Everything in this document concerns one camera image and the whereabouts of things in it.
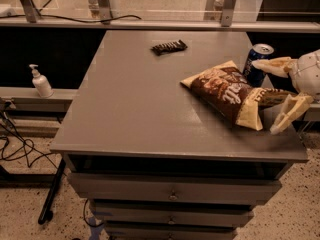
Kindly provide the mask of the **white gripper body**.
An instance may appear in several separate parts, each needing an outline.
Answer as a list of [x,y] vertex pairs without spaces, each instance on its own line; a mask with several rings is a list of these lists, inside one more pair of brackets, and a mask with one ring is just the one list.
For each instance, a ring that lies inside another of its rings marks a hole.
[[320,49],[295,60],[289,73],[292,85],[299,92],[320,99]]

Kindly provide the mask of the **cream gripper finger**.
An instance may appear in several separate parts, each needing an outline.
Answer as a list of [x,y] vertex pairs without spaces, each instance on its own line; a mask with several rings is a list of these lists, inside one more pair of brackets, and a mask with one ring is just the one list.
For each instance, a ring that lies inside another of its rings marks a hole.
[[294,120],[301,117],[310,108],[313,101],[314,98],[305,93],[299,93],[296,96],[289,94],[270,127],[271,134],[277,135],[286,130]]
[[287,78],[296,62],[297,60],[292,59],[291,57],[278,57],[274,59],[254,60],[252,65],[265,73]]

